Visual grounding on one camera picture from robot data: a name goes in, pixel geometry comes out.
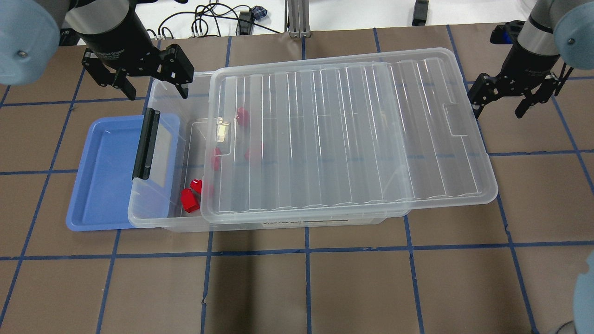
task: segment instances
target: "brown table surface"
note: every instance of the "brown table surface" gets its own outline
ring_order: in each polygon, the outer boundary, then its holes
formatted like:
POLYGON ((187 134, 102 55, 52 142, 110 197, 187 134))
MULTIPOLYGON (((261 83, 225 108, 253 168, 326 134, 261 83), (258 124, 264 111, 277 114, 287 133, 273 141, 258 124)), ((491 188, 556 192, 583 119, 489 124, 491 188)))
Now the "brown table surface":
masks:
MULTIPOLYGON (((197 71, 442 46, 471 82, 509 50, 489 44, 494 25, 175 42, 197 71)), ((140 114, 149 86, 133 79, 136 101, 97 86, 83 50, 61 47, 39 81, 0 87, 0 333, 545 333, 573 318, 594 249, 593 71, 523 119, 519 99, 485 109, 490 204, 370 226, 71 232, 89 125, 140 114)))

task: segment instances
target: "black latch handle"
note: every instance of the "black latch handle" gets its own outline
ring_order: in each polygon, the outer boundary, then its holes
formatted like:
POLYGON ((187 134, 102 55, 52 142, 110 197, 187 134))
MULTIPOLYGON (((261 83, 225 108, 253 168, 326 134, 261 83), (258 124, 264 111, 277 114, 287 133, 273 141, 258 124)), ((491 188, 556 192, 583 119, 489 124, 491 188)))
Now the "black latch handle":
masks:
POLYGON ((153 163, 154 144, 157 140, 157 129, 159 128, 159 116, 161 116, 161 113, 153 108, 147 108, 144 113, 143 129, 140 131, 132 179, 149 178, 150 168, 153 163))

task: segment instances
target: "cable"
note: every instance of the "cable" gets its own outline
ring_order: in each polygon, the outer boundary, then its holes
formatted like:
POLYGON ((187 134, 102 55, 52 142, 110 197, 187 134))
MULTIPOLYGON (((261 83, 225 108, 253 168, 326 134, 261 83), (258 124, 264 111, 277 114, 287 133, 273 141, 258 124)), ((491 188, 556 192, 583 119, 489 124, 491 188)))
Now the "cable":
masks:
POLYGON ((147 29, 147 33, 152 33, 154 38, 157 39, 157 34, 154 33, 153 29, 147 29))
MULTIPOLYGON (((161 24, 159 24, 159 28, 157 29, 157 31, 161 31, 161 29, 162 29, 163 25, 164 25, 164 24, 165 24, 165 22, 167 22, 169 19, 171 19, 172 17, 176 17, 177 15, 181 15, 181 14, 194 14, 194 15, 196 15, 196 12, 182 11, 182 12, 177 12, 177 13, 171 14, 170 16, 166 17, 166 18, 165 18, 165 19, 164 19, 164 20, 161 22, 161 24)), ((271 28, 268 28, 268 27, 262 26, 261 24, 252 23, 252 22, 250 22, 250 21, 248 21, 248 20, 244 20, 244 19, 242 19, 242 18, 239 18, 239 17, 226 17, 226 16, 219 16, 219 15, 208 15, 208 14, 202 14, 202 16, 206 16, 206 17, 216 17, 216 18, 224 18, 224 19, 226 19, 226 20, 235 20, 235 21, 240 21, 240 22, 246 22, 246 23, 250 23, 250 24, 252 24, 252 25, 254 25, 254 26, 256 26, 256 27, 260 27, 260 28, 262 28, 262 29, 266 29, 266 30, 268 30, 268 31, 272 31, 273 33, 277 33, 277 34, 280 34, 280 33, 281 33, 281 32, 279 32, 279 31, 276 31, 276 30, 274 30, 274 29, 271 29, 271 28)))
POLYGON ((192 33, 196 33, 198 35, 198 37, 201 37, 200 34, 202 34, 202 22, 204 22, 204 24, 206 25, 206 32, 203 34, 204 35, 208 35, 208 22, 206 22, 203 18, 198 17, 196 20, 194 20, 194 22, 192 23, 192 33), (200 33, 198 33, 198 31, 194 30, 194 26, 196 24, 196 21, 200 21, 200 33))
POLYGON ((165 36, 165 29, 167 29, 167 30, 169 31, 169 34, 171 35, 171 39, 175 39, 175 37, 173 36, 173 33, 171 32, 171 29, 169 29, 169 28, 167 28, 167 27, 163 27, 163 28, 161 29, 163 37, 164 37, 165 39, 167 38, 167 37, 165 36))
MULTIPOLYGON (((199 6, 197 6, 197 7, 196 7, 196 10, 195 10, 196 14, 195 14, 195 16, 194 16, 194 17, 195 17, 195 18, 197 18, 198 16, 200 16, 200 17, 201 17, 201 16, 202 16, 202 15, 204 15, 206 12, 209 12, 209 11, 210 11, 210 12, 211 12, 213 15, 215 15, 215 16, 214 16, 214 23, 217 25, 217 31, 219 32, 219 36, 221 36, 221 30, 220 30, 220 27, 219 27, 219 22, 217 21, 217 17, 222 17, 222 16, 224 16, 224 15, 227 15, 228 13, 232 12, 232 13, 235 15, 235 17, 236 17, 237 19, 239 19, 239 15, 237 14, 237 12, 235 12, 235 10, 236 10, 237 8, 240 8, 240 7, 247 7, 249 10, 251 10, 251 7, 250 7, 250 6, 248 6, 248 5, 238 5, 238 6, 235 6, 235 7, 231 8, 230 6, 227 6, 227 5, 225 5, 225 4, 220 4, 220 3, 218 2, 218 0, 216 0, 216 2, 209 2, 209 3, 208 3, 208 5, 206 5, 206 6, 204 6, 204 5, 199 5, 199 6), (216 12, 214 11, 214 8, 215 8, 216 6, 223 6, 223 7, 227 8, 227 9, 228 9, 228 11, 226 11, 226 12, 224 12, 224 13, 222 13, 222 14, 218 14, 218 13, 216 13, 216 12), (198 12, 198 9, 199 9, 199 7, 204 7, 204 10, 202 10, 201 12, 198 12)), ((198 29, 198 27, 196 27, 196 23, 195 23, 195 21, 193 22, 193 25, 194 25, 194 29, 195 29, 195 30, 197 30, 197 29, 198 29)))
MULTIPOLYGON (((212 15, 207 15, 207 14, 203 14, 203 15, 204 15, 204 16, 208 16, 208 17, 214 17, 214 16, 212 16, 212 15)), ((281 33, 281 32, 279 32, 279 31, 276 31, 276 30, 274 30, 274 29, 271 29, 271 28, 268 28, 268 27, 264 27, 264 26, 262 26, 261 24, 252 23, 252 22, 250 22, 250 21, 248 21, 248 20, 244 20, 244 19, 242 19, 242 18, 226 17, 226 16, 219 16, 219 18, 225 18, 225 19, 227 19, 227 20, 236 20, 236 21, 241 21, 241 22, 247 22, 247 23, 250 23, 250 24, 252 24, 252 25, 254 25, 254 26, 256 26, 256 27, 260 27, 260 28, 262 28, 262 29, 266 29, 266 30, 268 30, 268 31, 272 31, 273 33, 277 33, 277 34, 280 34, 280 33, 281 33)))
MULTIPOLYGON (((194 31, 194 30, 197 31, 198 30, 198 27, 196 25, 196 22, 198 20, 200 20, 200 33, 202 33, 202 22, 204 22, 207 25, 206 32, 204 33, 204 35, 208 34, 208 23, 206 23, 206 20, 202 19, 202 14, 204 14, 205 10, 207 10, 207 9, 210 10, 211 13, 215 14, 215 12, 213 11, 211 5, 216 5, 216 4, 217 3, 215 3, 215 2, 211 2, 211 3, 209 3, 206 6, 204 6, 204 5, 198 5, 196 7, 196 9, 194 10, 195 14, 194 14, 194 22, 192 22, 192 31, 194 31), (202 10, 201 12, 198 12, 198 9, 200 7, 204 7, 204 10, 202 10)), ((217 31, 219 32, 219 36, 221 36, 221 29, 219 27, 219 22, 217 21, 216 18, 214 18, 214 23, 217 26, 217 31)))

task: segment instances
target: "plastic lid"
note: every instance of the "plastic lid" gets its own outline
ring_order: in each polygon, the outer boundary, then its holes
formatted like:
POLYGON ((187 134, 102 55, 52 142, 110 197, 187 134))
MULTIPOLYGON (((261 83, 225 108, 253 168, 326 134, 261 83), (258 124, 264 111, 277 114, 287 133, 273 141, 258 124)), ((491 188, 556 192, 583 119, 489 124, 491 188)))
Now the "plastic lid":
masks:
POLYGON ((384 218, 497 195, 446 49, 224 68, 208 117, 213 223, 384 218))
POLYGON ((0 83, 28 84, 43 74, 58 49, 59 29, 33 0, 0 4, 0 83))

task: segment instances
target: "blue plastic tray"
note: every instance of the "blue plastic tray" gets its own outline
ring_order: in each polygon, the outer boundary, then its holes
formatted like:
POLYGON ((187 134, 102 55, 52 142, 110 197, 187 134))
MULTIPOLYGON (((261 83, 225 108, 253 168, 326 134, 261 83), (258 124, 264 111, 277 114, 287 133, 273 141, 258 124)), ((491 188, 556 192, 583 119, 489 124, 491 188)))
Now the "blue plastic tray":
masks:
POLYGON ((66 216, 69 229, 134 228, 128 202, 142 126, 142 115, 101 118, 91 125, 66 216))

